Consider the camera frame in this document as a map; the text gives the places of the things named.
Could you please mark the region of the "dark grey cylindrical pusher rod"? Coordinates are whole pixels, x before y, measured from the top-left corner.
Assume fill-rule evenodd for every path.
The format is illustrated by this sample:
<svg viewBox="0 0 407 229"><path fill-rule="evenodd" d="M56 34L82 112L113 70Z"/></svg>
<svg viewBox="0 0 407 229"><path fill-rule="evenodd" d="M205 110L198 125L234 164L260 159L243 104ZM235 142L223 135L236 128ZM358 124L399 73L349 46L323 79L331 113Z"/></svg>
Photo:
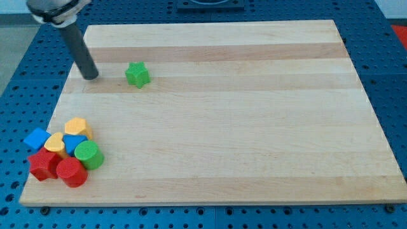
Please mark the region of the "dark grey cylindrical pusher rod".
<svg viewBox="0 0 407 229"><path fill-rule="evenodd" d="M83 35L76 22L59 29L84 80L94 80L99 71L84 42Z"/></svg>

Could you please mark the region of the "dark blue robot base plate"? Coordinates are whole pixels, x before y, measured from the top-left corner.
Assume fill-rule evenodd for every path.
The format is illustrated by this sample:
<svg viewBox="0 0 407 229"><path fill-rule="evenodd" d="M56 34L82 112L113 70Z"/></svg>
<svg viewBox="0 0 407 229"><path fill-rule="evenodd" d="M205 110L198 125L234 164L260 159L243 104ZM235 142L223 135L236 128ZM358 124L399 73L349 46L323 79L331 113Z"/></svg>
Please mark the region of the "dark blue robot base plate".
<svg viewBox="0 0 407 229"><path fill-rule="evenodd" d="M178 11L243 10L245 0L176 0Z"/></svg>

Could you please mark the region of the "grey and white tool mount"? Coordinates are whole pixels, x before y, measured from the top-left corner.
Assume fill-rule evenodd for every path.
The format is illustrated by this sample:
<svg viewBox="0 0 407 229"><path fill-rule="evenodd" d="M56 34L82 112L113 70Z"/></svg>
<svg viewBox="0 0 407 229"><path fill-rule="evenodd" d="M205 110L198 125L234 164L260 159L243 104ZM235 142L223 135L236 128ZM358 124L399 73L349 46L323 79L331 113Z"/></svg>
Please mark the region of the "grey and white tool mount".
<svg viewBox="0 0 407 229"><path fill-rule="evenodd" d="M77 21L77 14L91 0L26 0L33 19L40 24L63 28Z"/></svg>

